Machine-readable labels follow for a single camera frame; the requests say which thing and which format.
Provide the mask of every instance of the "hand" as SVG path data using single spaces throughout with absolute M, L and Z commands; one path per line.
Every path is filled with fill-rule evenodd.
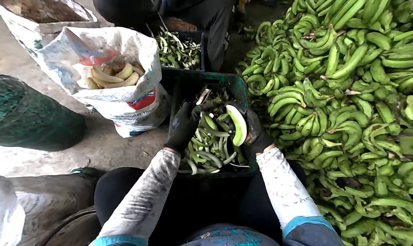
M 182 154 L 196 132 L 201 110 L 202 107 L 200 105 L 195 107 L 194 104 L 185 102 L 174 116 L 171 126 L 172 133 L 164 147 L 171 148 Z
M 238 109 L 238 111 L 246 120 L 247 137 L 246 141 L 244 141 L 244 144 L 251 148 L 253 155 L 263 153 L 265 149 L 269 150 L 275 147 L 273 140 L 265 132 L 264 127 L 255 112 L 248 108 L 243 108 L 235 102 L 229 102 L 226 104 L 230 104 L 236 107 L 236 109 Z

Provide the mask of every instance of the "sack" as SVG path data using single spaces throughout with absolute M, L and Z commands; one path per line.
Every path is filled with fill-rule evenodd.
M 38 245 L 93 197 L 93 182 L 76 174 L 0 176 L 0 246 Z
M 100 27 L 97 17 L 73 0 L 0 0 L 0 15 L 38 64 L 38 50 L 53 41 L 64 26 Z
M 64 27 L 39 53 L 41 69 L 68 94 L 113 120 L 122 137 L 156 128 L 170 113 L 170 96 L 159 84 L 161 65 L 154 38 L 121 27 Z M 83 79 L 90 77 L 93 64 L 126 62 L 139 63 L 145 71 L 136 85 L 87 89 Z

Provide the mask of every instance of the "red logo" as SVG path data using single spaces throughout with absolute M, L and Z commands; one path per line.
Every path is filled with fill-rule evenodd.
M 149 93 L 145 94 L 142 98 L 136 100 L 135 102 L 127 102 L 131 108 L 135 110 L 144 109 L 155 101 L 156 98 L 156 88 L 151 90 Z

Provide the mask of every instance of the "wrist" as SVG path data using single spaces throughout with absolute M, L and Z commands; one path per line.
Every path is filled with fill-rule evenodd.
M 262 153 L 267 152 L 267 151 L 269 151 L 269 150 L 271 150 L 271 149 L 273 149 L 273 148 L 275 148 L 275 147 L 276 147 L 276 146 L 275 146 L 275 144 L 273 143 L 273 144 L 267 146 L 267 148 L 265 148 Z
M 174 154 L 177 154 L 178 156 L 181 156 L 181 154 L 179 152 L 177 152 L 176 150 L 172 149 L 172 148 L 168 148 L 168 147 L 164 147 L 163 150 L 168 150 Z

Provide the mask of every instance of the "leg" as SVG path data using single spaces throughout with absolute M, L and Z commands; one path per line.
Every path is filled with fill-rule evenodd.
M 211 70 L 214 72 L 220 71 L 223 64 L 225 36 L 235 4 L 236 0 L 206 0 L 175 13 L 176 17 L 209 30 L 207 52 Z
M 287 161 L 299 180 L 305 185 L 305 173 L 302 168 L 295 161 Z M 260 172 L 258 172 L 249 185 L 237 213 L 240 222 L 239 226 L 253 228 L 281 244 L 281 224 L 270 203 Z
M 122 199 L 137 182 L 144 170 L 121 167 L 107 172 L 97 183 L 94 204 L 100 225 L 109 219 Z
M 150 0 L 94 0 L 94 7 L 108 22 L 145 35 L 149 35 L 145 23 L 156 16 Z

